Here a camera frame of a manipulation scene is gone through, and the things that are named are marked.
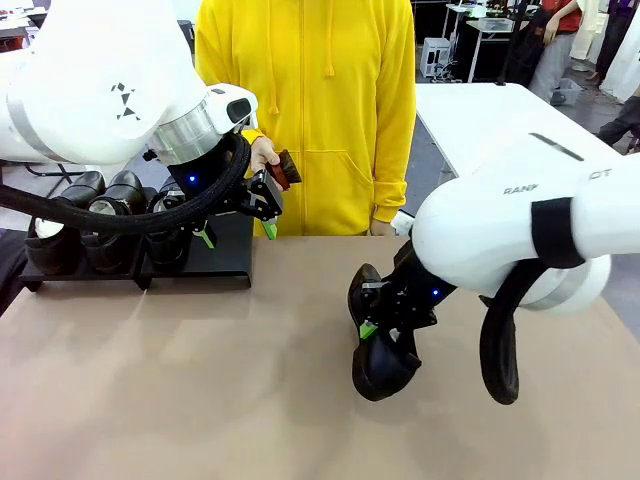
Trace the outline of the person in dark trousers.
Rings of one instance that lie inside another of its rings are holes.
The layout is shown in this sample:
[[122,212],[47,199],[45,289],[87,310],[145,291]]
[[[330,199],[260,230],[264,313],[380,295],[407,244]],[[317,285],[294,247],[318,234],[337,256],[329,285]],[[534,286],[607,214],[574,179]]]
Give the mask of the person in dark trousers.
[[597,137],[609,146],[620,141],[634,128],[640,128],[640,96],[630,96],[616,118],[603,125]]

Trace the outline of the white hanging garment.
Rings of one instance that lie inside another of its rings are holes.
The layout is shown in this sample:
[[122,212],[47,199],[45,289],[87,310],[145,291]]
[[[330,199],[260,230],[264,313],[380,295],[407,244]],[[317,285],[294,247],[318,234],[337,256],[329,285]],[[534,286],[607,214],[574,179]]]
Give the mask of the white hanging garment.
[[[640,0],[599,89],[620,103],[640,87]],[[609,0],[586,0],[587,12],[571,50],[573,65],[594,67],[604,41]]]

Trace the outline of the wooden shoe brush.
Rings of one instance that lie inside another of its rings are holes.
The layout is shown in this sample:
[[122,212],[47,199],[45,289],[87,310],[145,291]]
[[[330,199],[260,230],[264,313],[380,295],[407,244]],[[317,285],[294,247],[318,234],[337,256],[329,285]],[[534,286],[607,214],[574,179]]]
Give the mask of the wooden shoe brush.
[[287,191],[292,185],[300,184],[302,178],[288,150],[282,150],[278,157],[279,163],[276,165],[267,164],[266,170],[282,190]]

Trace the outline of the person in red top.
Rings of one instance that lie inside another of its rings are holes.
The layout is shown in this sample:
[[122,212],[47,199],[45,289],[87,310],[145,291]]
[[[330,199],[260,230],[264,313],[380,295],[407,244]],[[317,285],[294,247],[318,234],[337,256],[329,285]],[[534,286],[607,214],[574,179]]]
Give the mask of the person in red top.
[[583,19],[584,0],[542,0],[541,6],[549,19],[543,34],[544,51],[529,90],[550,103],[569,63],[572,45]]

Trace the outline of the large white table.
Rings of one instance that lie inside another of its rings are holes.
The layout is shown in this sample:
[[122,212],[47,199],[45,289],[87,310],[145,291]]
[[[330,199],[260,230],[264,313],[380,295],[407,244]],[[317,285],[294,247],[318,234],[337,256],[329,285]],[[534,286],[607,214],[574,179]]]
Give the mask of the large white table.
[[417,114],[459,177],[566,173],[591,167],[640,183],[640,153],[623,156],[517,84],[418,84]]

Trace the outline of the black metal shoe stand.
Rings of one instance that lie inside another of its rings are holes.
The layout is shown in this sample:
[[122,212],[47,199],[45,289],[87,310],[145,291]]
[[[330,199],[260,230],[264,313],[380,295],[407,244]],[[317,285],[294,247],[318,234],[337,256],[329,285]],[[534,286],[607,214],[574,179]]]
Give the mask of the black metal shoe stand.
[[193,235],[186,254],[177,269],[158,270],[145,253],[136,278],[141,289],[155,279],[237,278],[251,286],[253,254],[253,219],[240,213],[210,216],[207,227],[216,234],[215,247],[210,248],[198,235]]
[[[156,190],[153,188],[145,188],[145,187],[143,187],[143,189],[146,196],[147,207],[148,207],[153,195],[156,193]],[[88,207],[86,210],[82,210],[76,207],[57,203],[55,201],[53,202],[57,207],[61,206],[65,211],[71,210],[73,212],[72,222],[70,224],[65,224],[62,222],[54,221],[54,220],[49,220],[49,221],[57,222],[69,228],[77,229],[80,233],[80,236],[82,231],[98,232],[98,233],[105,233],[105,234],[138,236],[139,241],[137,244],[137,248],[135,250],[135,253],[133,254],[129,269],[124,270],[122,272],[118,272],[118,273],[112,273],[112,274],[101,273],[99,271],[96,271],[89,264],[82,244],[81,244],[81,256],[80,256],[78,265],[76,266],[73,272],[69,272],[69,273],[56,274],[56,275],[43,274],[32,264],[32,262],[29,260],[27,256],[27,259],[28,259],[27,266],[25,267],[25,270],[21,275],[21,280],[25,284],[26,288],[28,288],[32,292],[35,292],[41,287],[41,285],[45,283],[119,281],[119,280],[132,281],[138,285],[136,278],[139,274],[141,264],[142,264],[142,258],[144,254],[144,237],[142,235],[133,235],[129,230],[112,231],[112,230],[106,230],[104,228],[96,229],[95,227],[98,225],[98,221],[90,218],[91,216],[95,216],[95,217],[100,216],[100,217],[112,219],[114,221],[121,221],[123,219],[129,219],[134,215],[107,216],[107,215],[101,215],[97,213],[91,213],[88,211]]]

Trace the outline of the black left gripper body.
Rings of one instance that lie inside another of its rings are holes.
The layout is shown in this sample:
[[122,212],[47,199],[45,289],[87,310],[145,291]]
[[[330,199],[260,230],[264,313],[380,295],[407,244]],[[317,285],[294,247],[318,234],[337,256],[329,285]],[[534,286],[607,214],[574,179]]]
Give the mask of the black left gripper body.
[[185,196],[171,219],[185,225],[209,215],[252,216],[243,204],[250,198],[244,179],[250,157],[251,147],[246,139],[222,139],[200,157],[170,165],[169,173]]

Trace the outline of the white frame table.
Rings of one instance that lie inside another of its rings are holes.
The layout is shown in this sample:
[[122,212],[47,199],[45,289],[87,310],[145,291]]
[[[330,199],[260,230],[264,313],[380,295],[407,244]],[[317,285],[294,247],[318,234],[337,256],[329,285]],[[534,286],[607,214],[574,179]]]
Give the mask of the white frame table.
[[478,20],[470,20],[467,25],[477,31],[477,39],[475,42],[473,57],[467,78],[468,83],[472,83],[475,76],[475,70],[483,40],[493,40],[496,35],[511,34],[514,31],[515,22],[508,18],[481,18]]

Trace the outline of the person in yellow hoodie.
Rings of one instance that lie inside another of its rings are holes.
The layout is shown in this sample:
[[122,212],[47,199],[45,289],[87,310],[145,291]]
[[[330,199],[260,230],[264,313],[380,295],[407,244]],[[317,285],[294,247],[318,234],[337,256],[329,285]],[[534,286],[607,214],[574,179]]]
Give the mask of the person in yellow hoodie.
[[371,235],[378,114],[415,93],[410,0],[202,0],[195,67],[253,92],[257,125],[302,182],[281,235]]

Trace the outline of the dark leather dress shoe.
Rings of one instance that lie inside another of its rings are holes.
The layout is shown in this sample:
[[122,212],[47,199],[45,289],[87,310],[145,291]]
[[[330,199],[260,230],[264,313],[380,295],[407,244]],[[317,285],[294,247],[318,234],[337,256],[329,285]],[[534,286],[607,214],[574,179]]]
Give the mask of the dark leather dress shoe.
[[[118,216],[139,215],[147,209],[143,186],[138,176],[129,170],[116,174],[105,192],[97,198],[120,202],[126,214]],[[82,231],[80,240],[89,264],[96,271],[112,274],[129,269],[139,237]]]
[[[105,192],[103,175],[98,171],[87,171],[69,187],[53,198],[53,201],[86,210],[89,204]],[[77,229],[65,228],[56,236],[39,239],[34,232],[32,217],[25,239],[26,254],[32,264],[43,274],[56,275],[73,272],[81,256],[80,233]]]
[[358,336],[352,356],[352,381],[365,399],[377,402],[405,388],[422,366],[413,330],[372,322],[377,289],[363,292],[365,283],[382,280],[374,266],[363,264],[348,290],[348,308]]
[[[168,184],[154,195],[147,212],[161,213],[185,202],[185,195],[175,184]],[[185,263],[191,241],[191,233],[184,226],[174,226],[169,230],[147,233],[144,236],[147,255],[160,271],[179,270]]]

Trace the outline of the person's right hand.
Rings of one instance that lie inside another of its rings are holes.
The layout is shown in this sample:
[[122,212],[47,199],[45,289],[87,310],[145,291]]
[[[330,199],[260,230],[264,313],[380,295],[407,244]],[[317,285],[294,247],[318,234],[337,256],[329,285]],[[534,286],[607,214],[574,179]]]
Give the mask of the person's right hand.
[[279,155],[275,152],[273,142],[267,137],[256,138],[251,145],[250,166],[253,172],[265,170],[268,165],[280,164]]

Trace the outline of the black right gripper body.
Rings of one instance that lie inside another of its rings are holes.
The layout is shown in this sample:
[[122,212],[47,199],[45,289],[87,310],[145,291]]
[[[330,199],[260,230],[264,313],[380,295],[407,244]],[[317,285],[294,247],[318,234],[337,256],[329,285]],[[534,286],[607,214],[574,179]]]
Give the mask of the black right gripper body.
[[401,320],[418,313],[435,313],[435,308],[457,289],[424,267],[411,242],[394,256],[394,279],[400,284],[397,302]]

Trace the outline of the grey storage bin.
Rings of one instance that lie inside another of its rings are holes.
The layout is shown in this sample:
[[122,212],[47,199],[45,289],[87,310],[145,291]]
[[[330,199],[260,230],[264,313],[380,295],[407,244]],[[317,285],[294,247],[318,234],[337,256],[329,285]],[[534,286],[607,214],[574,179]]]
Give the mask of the grey storage bin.
[[550,104],[557,106],[574,106],[583,88],[570,78],[562,78],[553,91]]

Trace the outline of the white computer case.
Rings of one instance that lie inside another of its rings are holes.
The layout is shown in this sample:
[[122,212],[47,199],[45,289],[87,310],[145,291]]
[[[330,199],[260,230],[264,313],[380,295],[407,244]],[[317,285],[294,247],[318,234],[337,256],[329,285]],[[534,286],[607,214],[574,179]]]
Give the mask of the white computer case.
[[449,65],[451,43],[446,38],[426,37],[423,42],[419,69],[423,78],[441,75]]

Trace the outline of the left forearm in yellow sleeve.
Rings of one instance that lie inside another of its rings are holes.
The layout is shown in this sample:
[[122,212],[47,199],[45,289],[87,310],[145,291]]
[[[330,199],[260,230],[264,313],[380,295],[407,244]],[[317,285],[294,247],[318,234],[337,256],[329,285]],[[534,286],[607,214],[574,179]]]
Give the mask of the left forearm in yellow sleeve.
[[373,219],[390,223],[406,203],[406,172],[416,120],[415,93],[386,102],[378,114]]

